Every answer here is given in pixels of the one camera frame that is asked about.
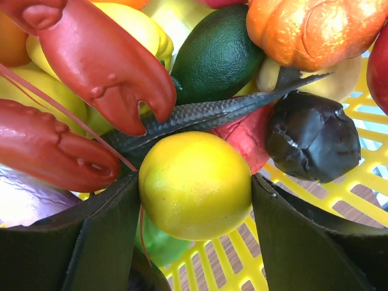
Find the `orange toy pumpkin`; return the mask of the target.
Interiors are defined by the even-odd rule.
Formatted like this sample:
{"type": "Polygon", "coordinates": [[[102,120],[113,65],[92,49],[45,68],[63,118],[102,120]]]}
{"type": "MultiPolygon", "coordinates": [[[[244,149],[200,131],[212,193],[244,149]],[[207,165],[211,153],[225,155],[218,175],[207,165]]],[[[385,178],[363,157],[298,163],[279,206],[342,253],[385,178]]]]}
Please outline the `orange toy pumpkin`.
{"type": "Polygon", "coordinates": [[[373,43],[387,1],[249,1],[249,38],[282,66],[314,72],[354,58],[373,43]]]}

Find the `red toy lobster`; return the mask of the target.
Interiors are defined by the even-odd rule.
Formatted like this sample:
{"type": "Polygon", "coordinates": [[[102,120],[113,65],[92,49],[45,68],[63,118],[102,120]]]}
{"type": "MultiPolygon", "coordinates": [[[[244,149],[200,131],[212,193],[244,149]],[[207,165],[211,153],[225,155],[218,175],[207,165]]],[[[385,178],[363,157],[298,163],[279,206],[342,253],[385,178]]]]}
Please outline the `red toy lobster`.
{"type": "MultiPolygon", "coordinates": [[[[160,122],[176,102],[162,64],[89,1],[2,1],[1,11],[35,35],[59,79],[111,125],[142,136],[145,102],[160,122]]],[[[111,185],[126,159],[95,132],[73,133],[51,113],[1,101],[1,164],[77,192],[111,185]]]]}

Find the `yellow plastic basket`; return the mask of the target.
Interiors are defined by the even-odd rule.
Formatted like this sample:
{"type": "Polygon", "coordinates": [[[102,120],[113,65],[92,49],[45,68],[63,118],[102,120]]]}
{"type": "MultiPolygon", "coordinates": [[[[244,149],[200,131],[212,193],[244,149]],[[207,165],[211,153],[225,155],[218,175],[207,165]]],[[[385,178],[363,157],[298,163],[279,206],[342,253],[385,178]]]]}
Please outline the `yellow plastic basket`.
{"type": "MultiPolygon", "coordinates": [[[[373,227],[387,225],[387,116],[374,103],[360,74],[344,101],[361,142],[361,164],[328,184],[299,181],[272,163],[262,174],[330,213],[373,227]]],[[[232,233],[193,243],[181,259],[162,269],[173,290],[267,290],[253,218],[232,233]]]]}

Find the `dark grey toy fish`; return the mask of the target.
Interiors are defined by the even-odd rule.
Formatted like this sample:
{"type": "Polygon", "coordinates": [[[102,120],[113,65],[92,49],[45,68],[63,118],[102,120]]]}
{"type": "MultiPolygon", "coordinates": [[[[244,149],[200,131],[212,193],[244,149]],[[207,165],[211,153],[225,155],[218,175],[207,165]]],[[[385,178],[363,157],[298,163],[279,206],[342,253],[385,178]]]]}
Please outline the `dark grey toy fish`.
{"type": "Polygon", "coordinates": [[[144,136],[129,136],[114,129],[103,134],[101,138],[122,155],[133,151],[148,152],[153,145],[166,136],[183,131],[207,131],[227,124],[282,98],[298,87],[329,75],[331,73],[295,78],[286,85],[277,86],[271,92],[256,92],[222,101],[177,105],[165,122],[158,122],[156,117],[148,112],[141,116],[141,121],[147,130],[144,136]]]}

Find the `green toy vegetable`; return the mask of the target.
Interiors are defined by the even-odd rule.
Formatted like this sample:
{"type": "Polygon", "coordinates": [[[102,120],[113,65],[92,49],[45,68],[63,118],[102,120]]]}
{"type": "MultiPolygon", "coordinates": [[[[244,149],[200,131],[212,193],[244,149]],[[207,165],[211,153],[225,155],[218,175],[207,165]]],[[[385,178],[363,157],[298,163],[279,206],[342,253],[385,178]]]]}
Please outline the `green toy vegetable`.
{"type": "Polygon", "coordinates": [[[143,240],[147,254],[158,267],[164,267],[180,259],[190,246],[190,241],[176,239],[159,229],[143,214],[143,240]]]}

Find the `dark purple toy eggplant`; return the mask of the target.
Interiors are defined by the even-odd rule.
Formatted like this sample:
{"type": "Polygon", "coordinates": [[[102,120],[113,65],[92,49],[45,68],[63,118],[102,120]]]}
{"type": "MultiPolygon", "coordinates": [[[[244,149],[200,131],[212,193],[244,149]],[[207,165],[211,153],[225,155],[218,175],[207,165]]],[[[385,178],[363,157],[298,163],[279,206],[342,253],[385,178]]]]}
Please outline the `dark purple toy eggplant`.
{"type": "Polygon", "coordinates": [[[301,91],[292,91],[275,104],[265,148],[284,173],[320,183],[343,176],[361,159],[357,129],[343,106],[301,91]]]}

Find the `yellow toy lemon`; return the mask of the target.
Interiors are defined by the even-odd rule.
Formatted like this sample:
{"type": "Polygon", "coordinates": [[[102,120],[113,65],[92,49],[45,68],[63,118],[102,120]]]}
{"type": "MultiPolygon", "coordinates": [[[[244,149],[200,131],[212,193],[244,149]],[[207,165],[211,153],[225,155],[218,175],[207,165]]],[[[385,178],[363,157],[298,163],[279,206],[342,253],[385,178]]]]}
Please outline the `yellow toy lemon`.
{"type": "Polygon", "coordinates": [[[139,169],[149,219],[168,235],[205,241],[236,229],[252,208],[251,172],[226,141],[184,132],[158,141],[139,169]]]}

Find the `red toy apple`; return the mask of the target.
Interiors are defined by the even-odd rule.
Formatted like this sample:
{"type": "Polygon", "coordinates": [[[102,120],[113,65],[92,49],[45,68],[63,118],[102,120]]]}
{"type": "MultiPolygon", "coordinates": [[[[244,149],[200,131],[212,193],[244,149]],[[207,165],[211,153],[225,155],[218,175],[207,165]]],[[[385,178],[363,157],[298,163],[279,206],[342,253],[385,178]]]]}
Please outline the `red toy apple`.
{"type": "Polygon", "coordinates": [[[370,53],[366,81],[372,99],[387,115],[387,24],[381,29],[370,53]]]}

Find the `dark green toy avocado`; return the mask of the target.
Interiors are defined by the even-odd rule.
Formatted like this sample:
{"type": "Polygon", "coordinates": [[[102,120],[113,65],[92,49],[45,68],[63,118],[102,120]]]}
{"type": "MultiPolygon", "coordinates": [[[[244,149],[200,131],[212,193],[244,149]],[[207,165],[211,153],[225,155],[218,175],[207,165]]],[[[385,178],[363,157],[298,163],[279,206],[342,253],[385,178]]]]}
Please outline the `dark green toy avocado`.
{"type": "Polygon", "coordinates": [[[245,4],[215,10],[190,32],[170,72],[178,105],[229,99],[253,78],[266,54],[248,36],[247,12],[245,4]]]}

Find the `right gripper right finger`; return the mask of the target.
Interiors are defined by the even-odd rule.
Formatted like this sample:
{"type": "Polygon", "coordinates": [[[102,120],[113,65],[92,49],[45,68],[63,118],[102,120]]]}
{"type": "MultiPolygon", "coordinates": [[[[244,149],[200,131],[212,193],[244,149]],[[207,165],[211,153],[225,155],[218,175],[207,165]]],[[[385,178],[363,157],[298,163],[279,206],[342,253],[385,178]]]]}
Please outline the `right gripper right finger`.
{"type": "Polygon", "coordinates": [[[387,290],[387,229],[329,213],[252,176],[270,290],[387,290]]]}

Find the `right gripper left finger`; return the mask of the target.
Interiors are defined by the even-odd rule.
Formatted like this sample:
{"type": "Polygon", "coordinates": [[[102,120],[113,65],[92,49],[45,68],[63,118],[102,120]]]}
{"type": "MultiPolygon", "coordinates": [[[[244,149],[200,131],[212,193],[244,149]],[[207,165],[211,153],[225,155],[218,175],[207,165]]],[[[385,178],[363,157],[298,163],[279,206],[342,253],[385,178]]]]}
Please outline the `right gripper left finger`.
{"type": "Polygon", "coordinates": [[[34,224],[1,230],[2,290],[125,290],[139,215],[138,177],[34,224]]]}

